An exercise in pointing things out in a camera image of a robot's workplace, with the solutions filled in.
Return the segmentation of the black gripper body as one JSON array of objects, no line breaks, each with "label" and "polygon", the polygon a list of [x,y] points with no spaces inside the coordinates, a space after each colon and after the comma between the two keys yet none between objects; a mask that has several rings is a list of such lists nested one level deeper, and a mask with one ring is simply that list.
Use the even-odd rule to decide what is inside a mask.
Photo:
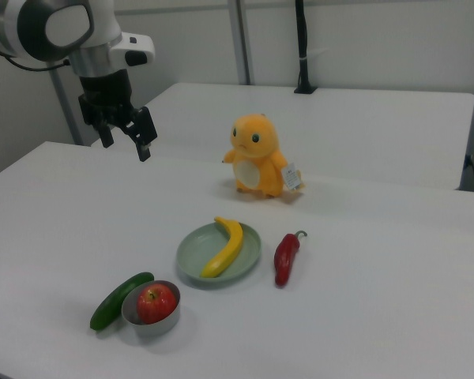
[{"label": "black gripper body", "polygon": [[126,69],[102,77],[79,77],[83,94],[79,96],[84,122],[100,137],[108,136],[110,126],[126,127],[138,110],[131,103],[132,88]]}]

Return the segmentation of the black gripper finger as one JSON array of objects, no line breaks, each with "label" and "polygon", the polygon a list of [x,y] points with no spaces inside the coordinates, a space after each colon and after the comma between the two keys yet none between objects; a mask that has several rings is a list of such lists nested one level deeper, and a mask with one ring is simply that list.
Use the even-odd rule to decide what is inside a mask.
[{"label": "black gripper finger", "polygon": [[111,128],[105,121],[97,124],[97,133],[104,148],[109,148],[114,144]]},{"label": "black gripper finger", "polygon": [[145,162],[150,158],[151,143],[158,137],[152,116],[147,107],[133,109],[124,133],[135,143],[138,159]]}]

